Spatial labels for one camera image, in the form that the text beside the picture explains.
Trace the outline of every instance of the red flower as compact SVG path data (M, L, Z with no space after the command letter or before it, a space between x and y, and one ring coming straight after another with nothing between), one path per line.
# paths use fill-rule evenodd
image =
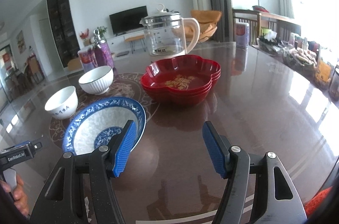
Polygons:
M79 34L79 37L81 39L86 39L88 38L88 35L89 35L89 29L87 28L86 33L81 32L81 34Z

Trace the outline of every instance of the kettle handle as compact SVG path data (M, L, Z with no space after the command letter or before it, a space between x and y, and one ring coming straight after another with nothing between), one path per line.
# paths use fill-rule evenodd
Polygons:
M194 48L194 46L197 44L199 35L200 35L200 26L199 23L195 18L183 18L182 19L184 26L190 26L193 28L193 38L191 43L186 48L186 54L191 52L191 50Z

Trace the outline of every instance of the green plant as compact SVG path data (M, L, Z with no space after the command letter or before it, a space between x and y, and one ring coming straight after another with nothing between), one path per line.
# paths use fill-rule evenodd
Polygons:
M97 29L99 30L100 37L101 38L105 37L104 34L107 32L107 27L100 26L100 27L97 27Z

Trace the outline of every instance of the wooden railing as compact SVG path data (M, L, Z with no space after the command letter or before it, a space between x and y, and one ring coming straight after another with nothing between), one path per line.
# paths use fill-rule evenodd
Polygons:
M262 28L277 32L284 41L289 40L291 33L301 34L301 26L292 18L252 10L233 9L233 22L245 22L250 25L250 44L256 43L262 34Z

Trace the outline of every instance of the black display cabinet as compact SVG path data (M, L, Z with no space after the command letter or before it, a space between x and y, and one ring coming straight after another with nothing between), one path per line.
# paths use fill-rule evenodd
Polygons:
M47 0L50 26L62 65L67 67L80 50L74 30L69 0Z

